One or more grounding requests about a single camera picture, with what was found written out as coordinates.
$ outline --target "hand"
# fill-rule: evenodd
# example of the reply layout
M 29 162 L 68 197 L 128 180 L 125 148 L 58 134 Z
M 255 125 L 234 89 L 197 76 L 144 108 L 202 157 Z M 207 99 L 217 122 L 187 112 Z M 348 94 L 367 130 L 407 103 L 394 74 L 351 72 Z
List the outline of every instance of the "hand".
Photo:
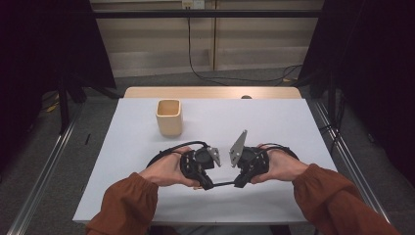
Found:
M 182 147 L 175 152 L 185 153 L 190 150 L 189 147 Z M 181 156 L 176 153 L 164 156 L 139 174 L 159 186 L 184 184 L 188 187 L 199 187 L 199 181 L 186 178 L 180 171 L 180 158 Z
M 264 174 L 253 177 L 252 184 L 265 182 L 269 179 L 293 181 L 308 168 L 308 164 L 298 161 L 282 150 L 269 150 L 267 154 L 269 170 Z

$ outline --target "aluminum rail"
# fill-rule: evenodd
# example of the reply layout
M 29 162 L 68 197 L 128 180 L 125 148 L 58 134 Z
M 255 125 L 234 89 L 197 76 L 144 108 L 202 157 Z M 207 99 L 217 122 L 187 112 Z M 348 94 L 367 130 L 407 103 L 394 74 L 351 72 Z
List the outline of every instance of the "aluminum rail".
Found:
M 89 17 L 95 19 L 144 18 L 319 18 L 320 10 L 145 10 L 93 12 L 47 12 L 44 16 Z
M 326 110 L 326 107 L 321 102 L 317 102 L 315 105 L 319 115 L 324 121 L 324 124 L 329 125 L 330 121 L 328 118 L 328 112 Z M 350 176 L 357 188 L 359 189 L 360 194 L 365 203 L 369 207 L 371 207 L 375 212 L 383 216 L 388 223 L 391 223 L 387 213 L 385 212 L 385 209 L 382 207 L 378 198 L 375 196 L 372 188 L 369 186 L 369 183 L 366 181 L 366 178 L 364 177 L 359 166 L 357 165 L 357 162 L 354 160 L 354 157 L 348 149 L 342 135 L 339 133 L 336 137 L 337 130 L 333 128 L 329 129 L 329 133 L 333 141 L 335 141 L 336 139 L 336 148 L 339 151 L 342 160 L 344 161 L 348 171 L 350 172 Z
M 73 119 L 69 123 L 67 130 L 63 134 L 59 135 L 55 147 L 53 148 L 52 153 L 49 155 L 49 159 L 43 167 L 42 172 L 37 178 L 37 181 L 31 189 L 30 194 L 26 198 L 21 210 L 13 221 L 13 224 L 10 227 L 7 235 L 23 235 L 25 233 L 47 188 L 54 169 L 58 164 L 61 154 L 69 141 L 70 135 L 73 131 L 76 121 L 80 116 L 83 106 L 84 105 L 82 104 L 77 107 L 73 114 Z

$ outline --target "metal bracket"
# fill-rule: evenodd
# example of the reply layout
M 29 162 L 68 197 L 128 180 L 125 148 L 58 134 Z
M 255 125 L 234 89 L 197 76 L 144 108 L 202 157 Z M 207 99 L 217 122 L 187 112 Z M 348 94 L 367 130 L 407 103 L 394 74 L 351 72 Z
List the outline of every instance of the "metal bracket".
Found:
M 207 151 L 210 154 L 210 156 L 213 158 L 217 166 L 221 167 L 219 150 L 217 148 L 208 147 Z
M 231 158 L 232 167 L 238 163 L 239 159 L 242 156 L 244 151 L 245 139 L 247 138 L 248 131 L 244 130 L 239 138 L 236 140 L 235 144 L 229 150 L 229 156 Z

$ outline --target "wire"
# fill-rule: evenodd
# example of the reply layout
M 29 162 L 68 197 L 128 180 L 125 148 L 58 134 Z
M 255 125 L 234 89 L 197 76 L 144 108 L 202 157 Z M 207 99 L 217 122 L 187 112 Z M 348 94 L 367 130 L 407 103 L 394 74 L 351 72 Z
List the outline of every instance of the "wire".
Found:
M 229 184 L 235 184 L 235 181 L 229 181 L 229 182 L 223 182 L 223 183 L 215 183 L 215 184 L 213 184 L 213 187 L 219 187 L 219 186 L 224 186 L 224 185 L 229 185 Z
M 334 132 L 335 132 L 335 138 L 333 139 L 332 142 L 332 146 L 330 148 L 330 155 L 333 154 L 333 149 L 337 143 L 337 141 L 339 140 L 340 137 L 340 130 L 342 127 L 342 120 L 343 120 L 343 116 L 345 115 L 345 107 L 346 107 L 346 98 L 344 96 L 344 94 L 341 94 L 341 99 L 339 101 L 339 110 L 338 113 L 336 115 L 336 124 L 337 124 L 337 128 L 335 128 Z
M 201 144 L 204 146 L 204 148 L 208 148 L 208 144 L 206 142 L 203 141 L 191 141 L 191 142 L 187 142 L 184 144 L 180 144 L 177 146 L 174 146 L 172 148 L 166 149 L 164 151 L 160 151 L 155 157 L 153 157 L 150 162 L 147 164 L 147 167 L 149 167 L 150 165 L 152 165 L 153 163 L 157 162 L 158 160 L 160 160 L 162 157 L 169 155 L 171 153 L 176 153 L 176 154 L 180 154 L 179 152 L 176 152 L 174 150 L 177 150 L 181 147 L 185 147 L 185 146 L 189 146 L 189 145 L 194 145 L 194 144 Z
M 332 128 L 332 127 L 333 127 L 333 125 L 328 124 L 328 125 L 325 125 L 325 126 L 319 127 L 319 128 L 318 128 L 318 130 L 320 130 L 320 131 L 322 131 L 322 130 L 327 130 L 327 129 L 330 129 L 330 128 Z
M 267 147 L 265 149 L 262 149 L 261 151 L 259 151 L 258 153 L 256 153 L 257 156 L 261 155 L 262 153 L 264 153 L 264 152 L 266 152 L 268 150 L 274 150 L 274 149 L 276 149 L 276 150 L 282 150 L 282 151 L 284 151 L 286 154 L 290 155 L 291 157 L 293 157 L 293 158 L 295 158 L 297 160 L 299 159 L 299 157 L 297 157 L 297 155 L 293 151 L 291 151 L 290 148 L 284 147 L 284 146 L 279 145 L 279 144 L 273 144 L 273 143 L 261 144 L 261 145 L 258 146 L 258 148 L 263 147 L 265 145 L 271 145 L 271 146 L 270 147 Z
M 195 71 L 195 69 L 193 68 L 193 63 L 192 63 L 192 55 L 191 55 L 192 43 L 191 43 L 191 33 L 190 33 L 191 32 L 190 18 L 187 19 L 187 26 L 188 26 L 188 54 L 189 54 L 190 69 L 192 70 L 193 74 L 195 76 L 197 76 L 198 78 L 200 78 L 201 80 L 210 81 L 210 82 L 213 82 L 213 83 L 216 83 L 216 84 L 219 84 L 219 85 L 223 85 L 223 86 L 228 86 L 228 84 L 218 82 L 218 81 L 215 81 L 213 79 L 239 80 L 239 81 L 252 81 L 252 82 L 279 81 L 277 84 L 274 85 L 274 86 L 278 86 L 278 85 L 281 85 L 281 83 L 283 83 L 283 81 L 284 81 L 283 79 L 286 78 L 289 74 L 291 74 L 297 68 L 302 67 L 302 65 L 295 65 L 295 66 L 285 67 L 282 76 L 277 77 L 277 78 L 272 78 L 272 79 L 265 79 L 265 80 L 248 79 L 248 78 L 240 78 L 240 77 L 229 77 L 229 76 L 203 76 L 203 75 L 200 75 Z

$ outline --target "brown sleeve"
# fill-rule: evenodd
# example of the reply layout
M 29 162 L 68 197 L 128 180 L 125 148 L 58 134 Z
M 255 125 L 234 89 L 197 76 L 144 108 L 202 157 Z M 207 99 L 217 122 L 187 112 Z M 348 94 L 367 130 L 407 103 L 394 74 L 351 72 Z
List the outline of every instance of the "brown sleeve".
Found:
M 159 186 L 132 173 L 107 189 L 86 234 L 144 234 L 155 215 Z
M 293 184 L 305 218 L 325 235 L 399 234 L 363 203 L 348 179 L 332 170 L 311 164 Z

